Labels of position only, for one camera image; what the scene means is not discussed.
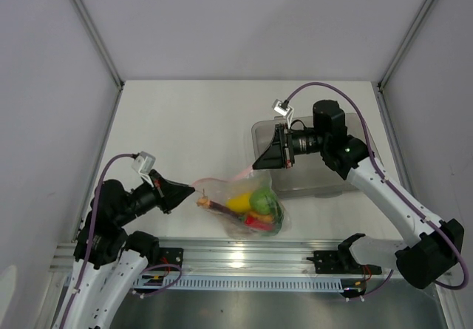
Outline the grey translucent plastic bin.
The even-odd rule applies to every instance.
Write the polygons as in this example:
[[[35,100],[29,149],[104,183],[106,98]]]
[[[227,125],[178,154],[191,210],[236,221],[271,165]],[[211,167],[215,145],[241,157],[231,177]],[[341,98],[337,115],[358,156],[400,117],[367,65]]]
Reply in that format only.
[[[270,144],[277,124],[287,129],[314,128],[323,137],[319,153],[298,155],[289,169],[268,169],[273,190],[283,199],[295,197],[329,197],[344,191],[355,191],[345,177],[351,168],[368,158],[361,123],[355,114],[342,109],[333,111],[315,108],[312,117],[297,118],[288,127],[282,119],[260,121],[251,129],[253,149],[257,159]]]

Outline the green round vegetable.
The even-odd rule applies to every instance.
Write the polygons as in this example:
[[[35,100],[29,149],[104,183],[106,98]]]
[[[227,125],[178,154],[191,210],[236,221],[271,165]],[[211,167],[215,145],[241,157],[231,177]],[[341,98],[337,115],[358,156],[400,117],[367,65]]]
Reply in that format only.
[[[259,188],[251,195],[251,211],[261,215],[271,215],[270,205],[273,201],[278,201],[278,199],[270,188]]]

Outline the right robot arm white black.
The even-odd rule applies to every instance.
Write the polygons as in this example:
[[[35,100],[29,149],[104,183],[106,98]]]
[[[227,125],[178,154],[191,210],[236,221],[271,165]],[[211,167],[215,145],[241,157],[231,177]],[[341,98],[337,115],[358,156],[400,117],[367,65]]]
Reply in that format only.
[[[273,109],[286,121],[275,126],[270,144],[253,169],[287,169],[297,155],[318,153],[330,170],[363,192],[402,237],[394,241],[352,235],[338,245],[337,262],[343,271],[376,265],[397,270],[411,286],[424,289],[463,263],[463,226],[455,219],[444,221],[392,181],[374,157],[369,139],[348,133],[338,102],[314,103],[313,125],[300,130],[291,128],[293,109],[286,101],[275,101]]]

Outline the aluminium frame post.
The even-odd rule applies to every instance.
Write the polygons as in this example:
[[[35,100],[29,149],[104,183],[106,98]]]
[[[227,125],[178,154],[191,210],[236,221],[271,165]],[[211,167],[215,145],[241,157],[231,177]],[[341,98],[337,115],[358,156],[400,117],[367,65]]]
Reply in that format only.
[[[84,3],[84,0],[70,0],[70,2],[114,85],[121,90],[124,85],[123,79],[120,77],[118,69],[112,60],[109,50],[107,49],[105,42]]]
[[[386,69],[377,83],[378,91],[380,93],[382,93],[387,88],[389,81],[401,65],[410,48],[413,46],[416,38],[420,34],[423,26],[425,25],[430,14],[433,12],[438,1],[439,0],[422,0],[421,5],[415,11],[413,19],[404,33],[400,44],[396,48],[395,53],[389,60]]]

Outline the left aluminium frame post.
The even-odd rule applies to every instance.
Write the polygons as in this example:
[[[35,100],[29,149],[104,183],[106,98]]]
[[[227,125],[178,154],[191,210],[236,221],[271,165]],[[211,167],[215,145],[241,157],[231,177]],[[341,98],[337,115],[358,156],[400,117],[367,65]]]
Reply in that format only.
[[[84,0],[70,0],[70,2],[114,85],[121,90],[124,85],[123,79],[120,77],[118,69],[112,60],[109,50],[107,49],[105,42],[84,3]]]

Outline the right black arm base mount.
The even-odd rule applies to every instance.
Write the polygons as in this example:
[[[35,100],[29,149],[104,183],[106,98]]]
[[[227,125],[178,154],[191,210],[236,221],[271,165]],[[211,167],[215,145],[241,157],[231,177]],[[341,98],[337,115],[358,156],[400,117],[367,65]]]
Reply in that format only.
[[[376,265],[360,265],[348,253],[335,250],[314,251],[306,258],[313,263],[317,274],[381,275],[382,269]]]

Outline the clear zip top bag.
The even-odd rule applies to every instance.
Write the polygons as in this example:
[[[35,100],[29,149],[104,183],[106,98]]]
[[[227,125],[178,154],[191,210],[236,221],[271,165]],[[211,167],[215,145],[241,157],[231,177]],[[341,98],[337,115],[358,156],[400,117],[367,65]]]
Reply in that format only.
[[[192,186],[196,206],[218,219],[231,238],[275,237],[291,227],[269,171],[249,166],[231,179],[206,177]]]

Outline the green onion stalks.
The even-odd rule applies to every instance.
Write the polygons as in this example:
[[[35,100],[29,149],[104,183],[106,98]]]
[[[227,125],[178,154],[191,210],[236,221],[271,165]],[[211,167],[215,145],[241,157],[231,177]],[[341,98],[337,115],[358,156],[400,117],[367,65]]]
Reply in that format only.
[[[270,210],[271,215],[273,216],[273,230],[271,231],[271,233],[275,235],[281,231],[284,225],[285,210],[279,201],[273,201],[270,205]]]

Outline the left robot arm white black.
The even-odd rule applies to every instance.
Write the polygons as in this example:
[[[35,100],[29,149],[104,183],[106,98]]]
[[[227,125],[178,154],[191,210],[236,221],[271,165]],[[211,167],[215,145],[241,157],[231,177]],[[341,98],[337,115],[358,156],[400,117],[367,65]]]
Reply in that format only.
[[[101,182],[77,236],[72,276],[54,328],[109,328],[139,274],[162,258],[157,237],[127,234],[125,225],[154,208],[168,214],[194,192],[155,170],[131,191],[118,180]]]

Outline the red chili pepper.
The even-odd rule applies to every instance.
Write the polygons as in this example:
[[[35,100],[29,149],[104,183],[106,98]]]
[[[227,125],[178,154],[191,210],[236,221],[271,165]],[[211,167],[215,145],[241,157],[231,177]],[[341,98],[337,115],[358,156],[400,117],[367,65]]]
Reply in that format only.
[[[272,223],[265,223],[265,222],[262,222],[261,220],[258,220],[256,219],[255,217],[252,217],[250,215],[248,215],[245,220],[244,220],[244,224],[253,229],[253,230],[257,230],[257,231],[264,231],[264,232],[269,232],[269,231],[272,231],[274,230],[274,226]]]

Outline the right aluminium frame post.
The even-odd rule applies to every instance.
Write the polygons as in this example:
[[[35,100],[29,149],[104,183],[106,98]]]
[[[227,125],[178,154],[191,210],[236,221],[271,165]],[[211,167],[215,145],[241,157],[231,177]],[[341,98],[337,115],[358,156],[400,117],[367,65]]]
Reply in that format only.
[[[425,25],[430,14],[433,12],[438,1],[439,0],[422,0],[421,5],[415,11],[413,19],[404,33],[400,44],[396,48],[395,53],[389,60],[386,69],[377,83],[378,91],[380,93],[382,93],[387,88],[389,81],[401,65],[410,48],[413,46],[416,38],[420,34],[423,26]]]

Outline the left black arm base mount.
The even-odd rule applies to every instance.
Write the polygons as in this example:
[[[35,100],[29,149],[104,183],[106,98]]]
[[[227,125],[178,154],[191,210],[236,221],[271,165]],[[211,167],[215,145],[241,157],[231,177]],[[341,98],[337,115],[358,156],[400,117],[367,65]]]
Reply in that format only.
[[[183,265],[184,249],[183,248],[161,248],[158,256],[158,265],[164,265],[163,268],[159,268],[165,275],[175,274],[178,272],[177,269],[171,267],[171,265]]]

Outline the aluminium rail beam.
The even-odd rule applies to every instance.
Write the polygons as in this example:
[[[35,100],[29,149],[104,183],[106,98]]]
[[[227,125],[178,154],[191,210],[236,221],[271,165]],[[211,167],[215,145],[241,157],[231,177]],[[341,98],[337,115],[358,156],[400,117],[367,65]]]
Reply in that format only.
[[[203,276],[302,277],[315,273],[314,251],[335,250],[336,241],[160,238],[163,248],[183,249],[185,274]]]

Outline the yellow mango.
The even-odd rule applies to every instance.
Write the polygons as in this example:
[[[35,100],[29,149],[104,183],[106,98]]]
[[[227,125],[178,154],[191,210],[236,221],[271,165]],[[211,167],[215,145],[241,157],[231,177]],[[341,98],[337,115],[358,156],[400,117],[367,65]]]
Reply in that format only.
[[[236,214],[245,214],[249,212],[251,208],[251,192],[246,192],[243,194],[240,194],[236,197],[230,198],[226,202],[226,206],[234,213]]]

